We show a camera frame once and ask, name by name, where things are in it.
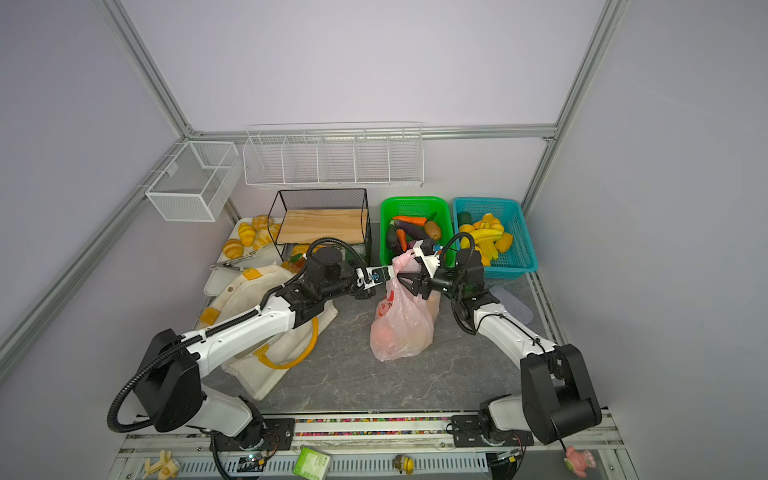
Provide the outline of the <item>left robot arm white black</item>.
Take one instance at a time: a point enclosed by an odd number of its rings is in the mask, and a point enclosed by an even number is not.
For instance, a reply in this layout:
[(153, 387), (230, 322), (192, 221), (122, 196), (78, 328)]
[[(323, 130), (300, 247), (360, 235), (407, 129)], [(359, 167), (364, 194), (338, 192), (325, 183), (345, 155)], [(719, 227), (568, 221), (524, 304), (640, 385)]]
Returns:
[(301, 270), (269, 289), (254, 307), (183, 335), (171, 329), (158, 333), (112, 401), (108, 428), (129, 433), (189, 427), (231, 438), (242, 449), (260, 446), (267, 426), (257, 407), (202, 380), (236, 355), (318, 317), (328, 301), (346, 295), (370, 298), (392, 278), (389, 266), (367, 267), (359, 255), (343, 260), (341, 252), (350, 248), (339, 239), (321, 238), (310, 245)]

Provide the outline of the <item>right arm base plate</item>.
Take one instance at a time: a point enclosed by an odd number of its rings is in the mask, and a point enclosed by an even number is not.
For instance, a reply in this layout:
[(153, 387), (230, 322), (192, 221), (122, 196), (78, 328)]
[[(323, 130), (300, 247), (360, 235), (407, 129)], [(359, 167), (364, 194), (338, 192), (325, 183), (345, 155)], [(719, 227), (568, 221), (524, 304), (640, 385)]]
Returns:
[(446, 426), (446, 432), (452, 436), (454, 445), (459, 448), (534, 445), (533, 434), (526, 430), (484, 431), (478, 414), (452, 416)]

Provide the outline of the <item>pink plastic grocery bag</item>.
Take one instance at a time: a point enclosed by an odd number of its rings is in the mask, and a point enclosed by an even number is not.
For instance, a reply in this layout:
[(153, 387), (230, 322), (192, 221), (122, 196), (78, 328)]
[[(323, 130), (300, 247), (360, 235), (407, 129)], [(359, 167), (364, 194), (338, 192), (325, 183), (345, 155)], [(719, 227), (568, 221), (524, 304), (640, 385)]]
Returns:
[(417, 356), (431, 345), (441, 300), (437, 291), (414, 296), (397, 279), (397, 273), (420, 272), (413, 250), (395, 257), (392, 267), (395, 275), (386, 282), (370, 333), (372, 353), (381, 362)]

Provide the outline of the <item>white canvas tote bag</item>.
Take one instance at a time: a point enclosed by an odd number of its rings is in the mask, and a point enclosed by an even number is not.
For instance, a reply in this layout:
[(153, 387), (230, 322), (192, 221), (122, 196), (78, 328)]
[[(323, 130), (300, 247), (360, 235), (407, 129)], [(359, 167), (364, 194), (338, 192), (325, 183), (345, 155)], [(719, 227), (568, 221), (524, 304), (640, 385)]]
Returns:
[[(277, 265), (250, 268), (236, 275), (203, 310), (197, 326), (212, 326), (248, 310), (258, 304), (268, 289), (291, 277), (290, 271)], [(333, 302), (327, 301), (322, 313), (312, 321), (287, 333), (274, 335), (251, 350), (236, 355), (224, 363), (223, 370), (237, 378), (251, 398), (261, 401), (289, 369), (309, 356), (318, 336), (337, 315)]]

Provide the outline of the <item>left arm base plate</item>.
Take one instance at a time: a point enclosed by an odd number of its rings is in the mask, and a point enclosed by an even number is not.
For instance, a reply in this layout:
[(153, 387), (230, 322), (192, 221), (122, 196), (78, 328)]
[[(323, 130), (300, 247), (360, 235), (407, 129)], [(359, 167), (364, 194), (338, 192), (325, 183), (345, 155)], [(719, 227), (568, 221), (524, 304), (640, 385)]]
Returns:
[(266, 418), (255, 423), (254, 429), (235, 437), (214, 432), (212, 438), (217, 449), (223, 452), (287, 451), (291, 449), (295, 426), (293, 417)]

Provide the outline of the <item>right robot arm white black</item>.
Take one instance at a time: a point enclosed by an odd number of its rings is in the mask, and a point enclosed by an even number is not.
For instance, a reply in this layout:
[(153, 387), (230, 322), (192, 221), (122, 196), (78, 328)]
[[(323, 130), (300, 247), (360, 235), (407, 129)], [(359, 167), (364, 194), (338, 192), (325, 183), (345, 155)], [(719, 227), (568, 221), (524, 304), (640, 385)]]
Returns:
[(520, 394), (488, 400), (478, 411), (483, 439), (497, 445), (518, 431), (528, 431), (543, 444), (562, 444), (568, 436), (599, 425), (600, 402), (578, 348), (557, 344), (517, 320), (484, 282), (484, 266), (472, 247), (444, 262), (444, 250), (418, 240), (413, 254), (416, 273), (397, 279), (413, 294), (433, 291), (448, 297), (454, 320), (470, 335), (489, 339), (517, 366)]

